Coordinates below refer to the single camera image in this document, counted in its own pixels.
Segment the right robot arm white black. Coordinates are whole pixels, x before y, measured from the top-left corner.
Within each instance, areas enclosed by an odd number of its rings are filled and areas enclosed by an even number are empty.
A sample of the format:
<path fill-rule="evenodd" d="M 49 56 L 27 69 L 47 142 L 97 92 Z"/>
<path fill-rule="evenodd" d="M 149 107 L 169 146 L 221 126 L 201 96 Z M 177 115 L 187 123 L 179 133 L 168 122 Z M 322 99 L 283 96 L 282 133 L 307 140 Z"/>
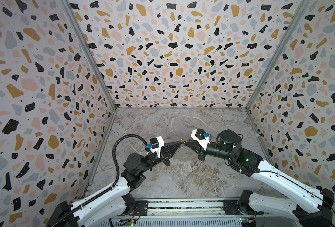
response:
<path fill-rule="evenodd" d="M 334 193 L 312 188 L 280 171 L 260 155 L 242 147 L 242 136 L 232 130 L 218 134 L 216 142 L 203 129 L 193 130 L 191 140 L 181 143 L 198 154 L 223 159 L 233 170 L 258 180 L 284 195 L 264 196 L 244 190 L 237 202 L 246 214 L 266 212 L 289 218 L 302 227 L 330 227 L 333 221 Z"/>

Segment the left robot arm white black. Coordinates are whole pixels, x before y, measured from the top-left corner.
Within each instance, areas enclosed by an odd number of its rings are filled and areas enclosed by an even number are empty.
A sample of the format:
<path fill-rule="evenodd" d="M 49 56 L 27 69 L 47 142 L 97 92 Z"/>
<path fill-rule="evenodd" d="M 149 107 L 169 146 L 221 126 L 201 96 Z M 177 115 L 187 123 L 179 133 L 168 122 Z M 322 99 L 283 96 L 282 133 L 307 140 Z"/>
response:
<path fill-rule="evenodd" d="M 94 194 L 68 204 L 64 201 L 54 210 L 48 227 L 92 227 L 106 219 L 134 213 L 136 204 L 131 192 L 146 179 L 144 173 L 160 163 L 170 165 L 170 159 L 183 143 L 167 143 L 146 156 L 130 154 L 124 163 L 124 171 L 118 178 Z"/>

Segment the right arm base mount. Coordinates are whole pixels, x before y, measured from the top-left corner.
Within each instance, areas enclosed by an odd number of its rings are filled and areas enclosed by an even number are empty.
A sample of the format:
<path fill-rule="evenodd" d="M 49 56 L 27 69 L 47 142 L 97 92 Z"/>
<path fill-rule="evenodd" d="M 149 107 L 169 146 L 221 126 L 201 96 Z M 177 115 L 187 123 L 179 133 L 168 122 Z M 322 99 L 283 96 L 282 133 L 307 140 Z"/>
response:
<path fill-rule="evenodd" d="M 223 210 L 225 211 L 225 214 L 226 215 L 238 215 L 238 214 L 263 215 L 263 212 L 255 211 L 249 206 L 249 202 L 252 200 L 250 199 L 252 194 L 253 194 L 252 191 L 244 190 L 238 200 L 237 199 L 223 200 Z"/>

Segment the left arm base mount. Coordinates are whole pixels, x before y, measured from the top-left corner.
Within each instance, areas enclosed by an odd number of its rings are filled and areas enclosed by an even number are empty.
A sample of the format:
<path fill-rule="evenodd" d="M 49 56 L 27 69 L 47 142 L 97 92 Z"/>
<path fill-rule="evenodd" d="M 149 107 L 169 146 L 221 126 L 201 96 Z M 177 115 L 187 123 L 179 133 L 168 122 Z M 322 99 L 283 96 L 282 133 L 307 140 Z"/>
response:
<path fill-rule="evenodd" d="M 130 193 L 109 198 L 109 204 L 107 205 L 107 208 L 112 212 L 112 217 L 132 216 L 137 213 L 142 213 L 142 216 L 146 216 L 148 207 L 148 200 L 136 200 Z"/>

